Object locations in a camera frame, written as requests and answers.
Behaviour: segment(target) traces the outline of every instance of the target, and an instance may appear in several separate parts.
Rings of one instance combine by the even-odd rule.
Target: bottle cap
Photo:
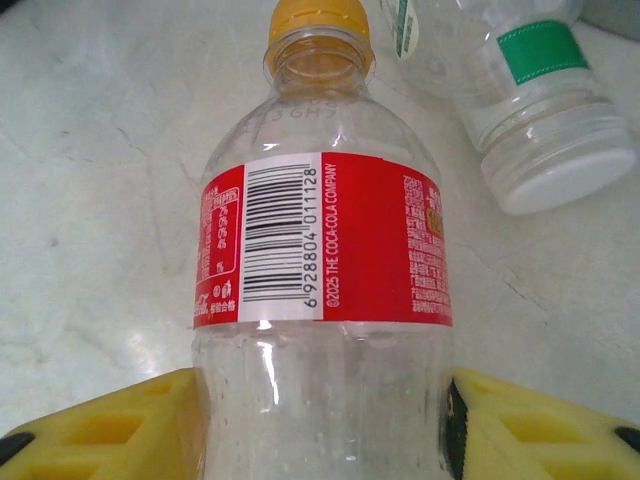
[[[343,28],[369,42],[369,22],[358,0],[280,0],[271,16],[269,45],[300,27],[328,25]]]
[[[624,120],[608,102],[537,119],[489,149],[482,172],[500,207],[539,212],[600,190],[627,173],[636,153]]]
[[[276,68],[277,48],[274,47],[278,40],[297,29],[313,26],[335,27],[358,37],[364,73],[369,73],[374,58],[367,13],[359,0],[280,0],[273,11],[269,27],[270,48],[265,56],[265,66],[269,73],[273,74]]]

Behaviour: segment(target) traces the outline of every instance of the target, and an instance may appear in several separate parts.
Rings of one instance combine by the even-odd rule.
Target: white barcode panel
[[[239,322],[322,318],[321,154],[245,166]]]

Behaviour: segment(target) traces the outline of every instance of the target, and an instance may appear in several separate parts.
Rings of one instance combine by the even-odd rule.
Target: clear plastic bottle
[[[357,0],[281,0],[270,38],[271,95],[203,178],[203,478],[441,478],[451,310],[438,170],[367,92]]]
[[[427,0],[447,81],[508,213],[581,198],[636,155],[569,27],[536,0]]]
[[[535,9],[548,18],[572,24],[582,10],[582,0],[537,0]],[[430,26],[426,0],[380,0],[391,30],[400,70],[417,90],[450,98],[447,71]]]

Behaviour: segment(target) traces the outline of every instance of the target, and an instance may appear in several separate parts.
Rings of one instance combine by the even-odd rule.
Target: bottle label
[[[567,68],[589,68],[569,27],[555,20],[534,22],[500,37],[498,45],[517,85]]]
[[[406,60],[418,45],[420,27],[411,0],[382,0],[380,2],[391,29],[394,50],[400,60]]]
[[[202,195],[195,326],[272,320],[451,325],[442,207],[381,158],[252,161]]]

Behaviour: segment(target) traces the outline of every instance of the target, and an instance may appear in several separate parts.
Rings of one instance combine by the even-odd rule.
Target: green label
[[[404,39],[404,26],[407,21],[407,1],[400,0],[398,3],[398,25],[396,26],[396,54],[402,56],[402,40]]]
[[[566,68],[589,68],[567,25],[547,20],[530,23],[498,37],[516,84]]]

